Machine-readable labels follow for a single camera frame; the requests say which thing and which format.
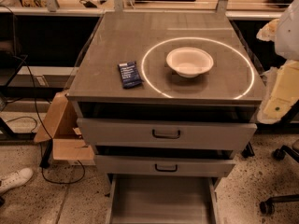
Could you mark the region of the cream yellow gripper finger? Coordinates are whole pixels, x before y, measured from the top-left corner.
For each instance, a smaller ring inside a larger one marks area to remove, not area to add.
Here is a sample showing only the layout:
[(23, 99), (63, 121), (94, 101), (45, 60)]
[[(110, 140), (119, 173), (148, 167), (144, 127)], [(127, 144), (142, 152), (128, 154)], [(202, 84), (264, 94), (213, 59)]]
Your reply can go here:
[(271, 67), (264, 74), (266, 91), (257, 120), (274, 124), (281, 121), (299, 100), (299, 62), (288, 60), (280, 68)]

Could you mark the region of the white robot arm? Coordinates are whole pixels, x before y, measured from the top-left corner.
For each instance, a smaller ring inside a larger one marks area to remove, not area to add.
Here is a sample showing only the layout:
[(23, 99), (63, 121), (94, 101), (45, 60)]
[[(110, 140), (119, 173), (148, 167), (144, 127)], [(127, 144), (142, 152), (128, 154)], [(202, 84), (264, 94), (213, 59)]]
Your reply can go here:
[(299, 100), (299, 0), (293, 0), (279, 19), (268, 22), (257, 34), (273, 41), (275, 53), (286, 59), (280, 68), (265, 72), (266, 90), (257, 120), (279, 122)]

